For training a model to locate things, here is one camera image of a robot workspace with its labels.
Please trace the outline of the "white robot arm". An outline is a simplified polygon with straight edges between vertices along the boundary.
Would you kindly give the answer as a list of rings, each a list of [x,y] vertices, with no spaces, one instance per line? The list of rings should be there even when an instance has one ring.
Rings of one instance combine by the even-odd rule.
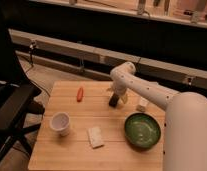
[[[207,97],[179,92],[135,76],[125,62],[110,71],[112,91],[131,89],[165,111],[162,171],[207,171]]]

